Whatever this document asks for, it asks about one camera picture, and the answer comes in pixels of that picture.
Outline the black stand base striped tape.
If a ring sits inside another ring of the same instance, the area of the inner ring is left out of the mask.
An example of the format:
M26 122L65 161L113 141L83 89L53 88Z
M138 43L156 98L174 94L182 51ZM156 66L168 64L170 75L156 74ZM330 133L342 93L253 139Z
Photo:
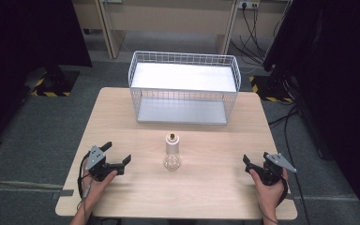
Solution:
M261 100L289 103L293 99L283 86L270 87L268 76L253 75L249 77L252 91L256 93Z
M76 70L59 68L57 74L50 73L44 67L31 71L26 78L25 86L29 94L37 97L68 97L80 75Z

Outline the white power strip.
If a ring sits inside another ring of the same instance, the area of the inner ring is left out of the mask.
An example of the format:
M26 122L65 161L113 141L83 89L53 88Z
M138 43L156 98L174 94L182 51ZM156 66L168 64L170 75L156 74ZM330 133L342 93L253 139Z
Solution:
M261 0L239 0L238 7L240 9L256 10L259 8Z

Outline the person's left hand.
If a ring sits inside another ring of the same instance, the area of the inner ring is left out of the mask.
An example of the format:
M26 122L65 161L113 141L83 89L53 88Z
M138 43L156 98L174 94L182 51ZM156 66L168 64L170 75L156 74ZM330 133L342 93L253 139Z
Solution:
M85 206L89 209L93 208L101 199L105 189L117 175L117 171L110 172L103 181L96 181L90 175L83 179L83 195L85 198Z

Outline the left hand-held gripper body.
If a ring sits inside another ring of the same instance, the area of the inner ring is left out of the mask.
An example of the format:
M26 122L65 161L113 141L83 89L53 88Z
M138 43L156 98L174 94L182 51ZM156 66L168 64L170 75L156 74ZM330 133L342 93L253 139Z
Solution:
M120 166L118 163L108 163L105 152L101 151L100 147L93 145L89 151L85 169L93 178L98 181L103 181L112 171L117 171L118 175L123 175L125 173L125 167L126 166Z

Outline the bulb-shaped clear glass bottle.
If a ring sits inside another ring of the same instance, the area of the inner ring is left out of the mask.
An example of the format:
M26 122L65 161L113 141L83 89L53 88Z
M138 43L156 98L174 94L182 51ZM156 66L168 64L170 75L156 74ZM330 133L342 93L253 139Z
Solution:
M163 165L168 171L176 171L181 166L180 138L175 133L170 133L165 139L165 157Z

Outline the person's right hand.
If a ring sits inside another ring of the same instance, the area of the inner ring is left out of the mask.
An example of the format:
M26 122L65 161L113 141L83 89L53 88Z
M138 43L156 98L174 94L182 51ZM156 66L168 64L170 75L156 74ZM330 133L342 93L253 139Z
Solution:
M250 170L249 174L255 183L255 188L257 189L258 205L261 212L276 213L279 200L285 190L283 182L278 181L272 186L266 186L254 170Z

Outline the black curtain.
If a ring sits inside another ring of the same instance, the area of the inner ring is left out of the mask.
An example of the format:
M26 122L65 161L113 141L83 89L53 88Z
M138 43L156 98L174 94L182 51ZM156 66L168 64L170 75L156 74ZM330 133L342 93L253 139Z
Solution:
M71 0L0 0L0 131L25 91L27 75L91 65Z
M296 79L322 150L360 201L360 0L292 0L263 67L271 88Z

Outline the grey floor tape strip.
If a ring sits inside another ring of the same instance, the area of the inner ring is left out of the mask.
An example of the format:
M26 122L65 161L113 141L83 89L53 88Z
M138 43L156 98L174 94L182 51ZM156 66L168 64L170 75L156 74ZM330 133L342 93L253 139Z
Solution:
M40 184L22 181L0 181L0 190L7 191L34 191L34 192L57 192L59 196L72 196L74 189L64 189L62 185Z

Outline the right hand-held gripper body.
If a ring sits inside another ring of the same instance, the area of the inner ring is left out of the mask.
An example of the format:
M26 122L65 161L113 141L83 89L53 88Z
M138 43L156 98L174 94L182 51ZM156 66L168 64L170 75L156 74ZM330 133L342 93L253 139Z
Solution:
M268 159L264 158L262 167L252 163L252 167L246 167L245 171L248 173L250 170L254 170L266 186L272 186L282 178L284 169L291 173L297 172L294 166L281 154L269 154Z

